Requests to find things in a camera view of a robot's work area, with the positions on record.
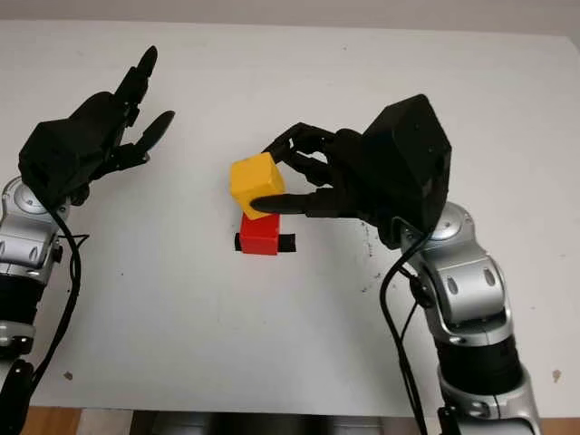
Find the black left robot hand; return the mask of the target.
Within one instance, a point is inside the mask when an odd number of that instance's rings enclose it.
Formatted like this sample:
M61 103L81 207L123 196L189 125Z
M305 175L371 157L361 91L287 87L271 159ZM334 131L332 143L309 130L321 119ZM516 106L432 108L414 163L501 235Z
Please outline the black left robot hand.
M160 141L175 116L164 111L142 133L135 143L121 144L124 131L132 127L140 114L140 104L149 88L158 59L158 50L151 46L123 77L114 93L98 92L85 101L71 116L96 134L95 143L101 156L93 164L88 180L100 179L112 172L131 169L150 160L149 151Z

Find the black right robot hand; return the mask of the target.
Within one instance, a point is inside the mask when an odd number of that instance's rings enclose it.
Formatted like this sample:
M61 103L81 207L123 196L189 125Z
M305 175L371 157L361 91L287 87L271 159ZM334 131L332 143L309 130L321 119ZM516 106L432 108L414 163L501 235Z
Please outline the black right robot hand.
M351 158L362 135L354 130L324 130L298 122L265 148L274 163L283 162L316 186L308 194L267 194L250 201L255 211L308 218L356 218L378 225L377 213Z

